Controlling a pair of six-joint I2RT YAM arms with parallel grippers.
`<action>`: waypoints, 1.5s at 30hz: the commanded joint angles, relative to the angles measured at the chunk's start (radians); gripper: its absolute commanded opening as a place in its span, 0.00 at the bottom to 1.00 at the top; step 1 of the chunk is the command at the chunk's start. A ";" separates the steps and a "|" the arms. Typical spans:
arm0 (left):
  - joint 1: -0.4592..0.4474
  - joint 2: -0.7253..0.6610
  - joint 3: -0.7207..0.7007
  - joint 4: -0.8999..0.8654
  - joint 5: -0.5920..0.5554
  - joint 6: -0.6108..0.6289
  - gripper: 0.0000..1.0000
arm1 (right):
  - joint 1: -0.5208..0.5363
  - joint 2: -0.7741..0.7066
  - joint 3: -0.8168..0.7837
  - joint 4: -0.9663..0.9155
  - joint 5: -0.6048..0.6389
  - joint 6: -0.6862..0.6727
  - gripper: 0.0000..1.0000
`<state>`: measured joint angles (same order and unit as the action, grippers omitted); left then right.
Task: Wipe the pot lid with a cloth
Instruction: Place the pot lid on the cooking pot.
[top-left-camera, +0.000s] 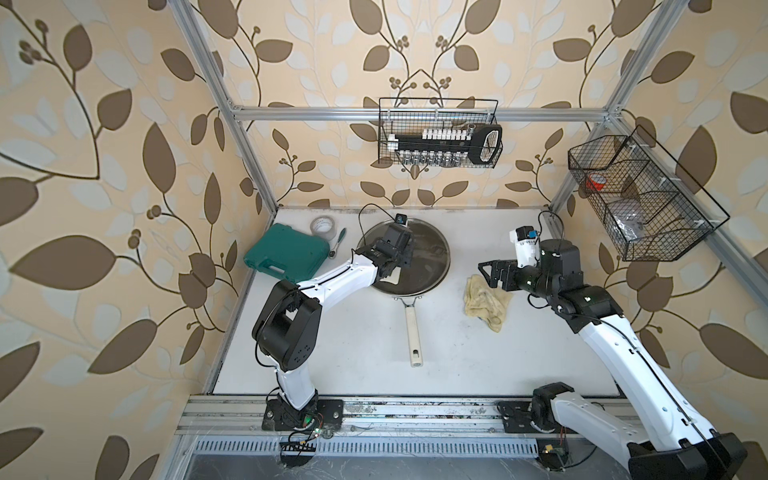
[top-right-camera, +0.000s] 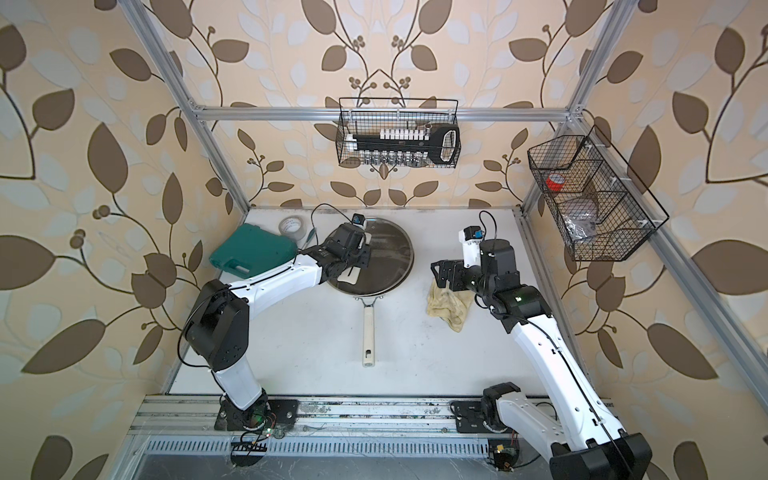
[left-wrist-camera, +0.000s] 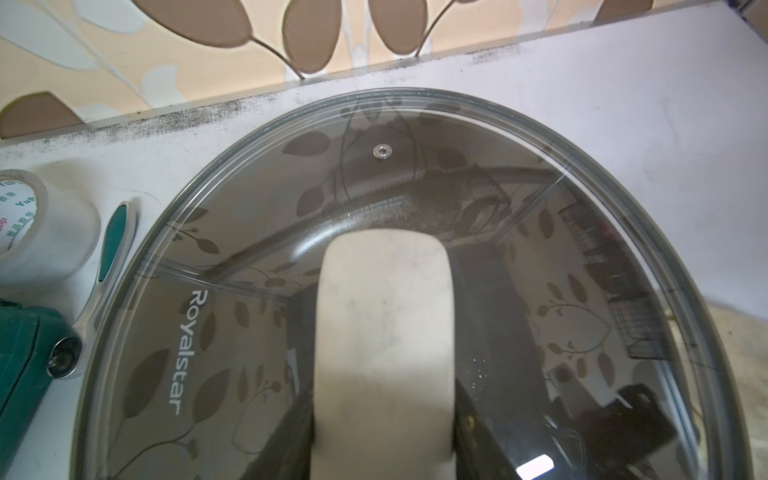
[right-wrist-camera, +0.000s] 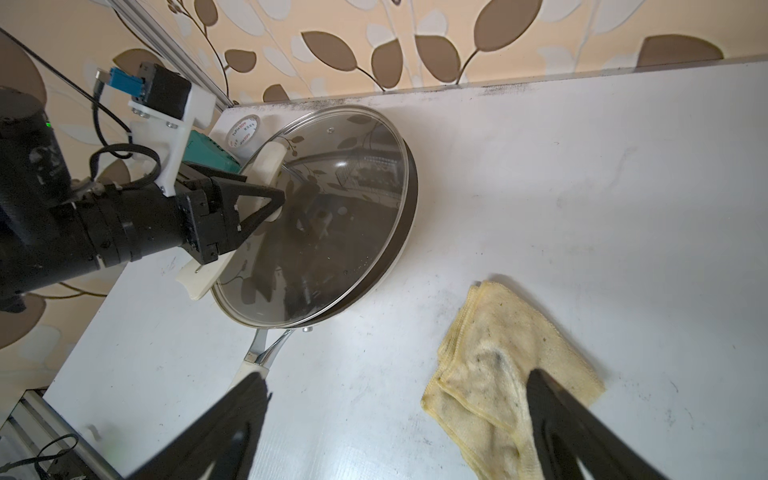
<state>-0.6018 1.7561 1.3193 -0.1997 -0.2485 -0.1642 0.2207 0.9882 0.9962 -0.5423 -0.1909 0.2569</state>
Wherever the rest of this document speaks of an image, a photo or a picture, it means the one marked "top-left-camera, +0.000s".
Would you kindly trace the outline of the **yellow cleaning cloth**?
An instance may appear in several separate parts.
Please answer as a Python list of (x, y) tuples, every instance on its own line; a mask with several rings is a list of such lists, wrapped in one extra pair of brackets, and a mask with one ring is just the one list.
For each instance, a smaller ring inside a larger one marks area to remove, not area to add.
[(468, 278), (464, 291), (464, 313), (468, 317), (477, 317), (490, 330), (499, 333), (507, 318), (508, 305), (512, 292), (501, 288), (490, 288), (485, 279), (478, 274)]

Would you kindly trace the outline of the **glass pot lid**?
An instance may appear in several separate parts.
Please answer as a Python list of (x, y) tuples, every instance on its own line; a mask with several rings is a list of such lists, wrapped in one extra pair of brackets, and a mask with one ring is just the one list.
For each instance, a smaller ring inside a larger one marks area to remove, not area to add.
[(414, 249), (411, 263), (399, 275), (378, 280), (376, 290), (396, 297), (419, 296), (437, 287), (450, 268), (450, 248), (444, 235), (419, 219), (409, 220)]

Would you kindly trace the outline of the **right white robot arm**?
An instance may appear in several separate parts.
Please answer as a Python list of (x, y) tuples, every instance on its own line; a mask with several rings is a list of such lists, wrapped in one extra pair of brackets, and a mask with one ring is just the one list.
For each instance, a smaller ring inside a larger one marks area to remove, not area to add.
[(748, 453), (720, 433), (668, 379), (603, 287), (583, 280), (578, 248), (567, 240), (518, 240), (514, 260), (482, 262), (489, 287), (544, 299), (599, 357), (635, 410), (634, 427), (555, 382), (534, 390), (531, 424), (543, 433), (572, 430), (634, 479), (732, 479)]

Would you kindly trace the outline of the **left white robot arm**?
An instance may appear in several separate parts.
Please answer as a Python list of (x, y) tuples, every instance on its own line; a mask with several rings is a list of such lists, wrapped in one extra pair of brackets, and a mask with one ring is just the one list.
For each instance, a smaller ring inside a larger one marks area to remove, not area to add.
[(255, 354), (268, 358), (275, 370), (277, 400), (272, 404), (275, 431), (306, 431), (317, 425), (318, 391), (306, 362), (319, 334), (324, 310), (353, 293), (408, 267), (414, 241), (403, 214), (387, 225), (384, 234), (353, 251), (341, 266), (319, 277), (276, 283), (254, 325)]

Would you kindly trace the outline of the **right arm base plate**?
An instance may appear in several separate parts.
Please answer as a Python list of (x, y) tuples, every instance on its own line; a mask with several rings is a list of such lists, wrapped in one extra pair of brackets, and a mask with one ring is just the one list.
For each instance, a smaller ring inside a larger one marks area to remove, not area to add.
[(501, 400), (495, 406), (508, 434), (571, 434), (584, 426), (583, 412), (565, 399)]

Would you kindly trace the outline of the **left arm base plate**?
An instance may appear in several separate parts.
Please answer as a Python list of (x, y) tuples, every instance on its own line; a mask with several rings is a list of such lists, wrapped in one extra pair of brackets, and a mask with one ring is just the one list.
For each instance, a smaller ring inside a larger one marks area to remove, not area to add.
[(286, 400), (276, 397), (267, 401), (261, 429), (270, 432), (335, 432), (341, 428), (344, 401), (331, 398), (313, 398), (303, 409), (297, 410)]

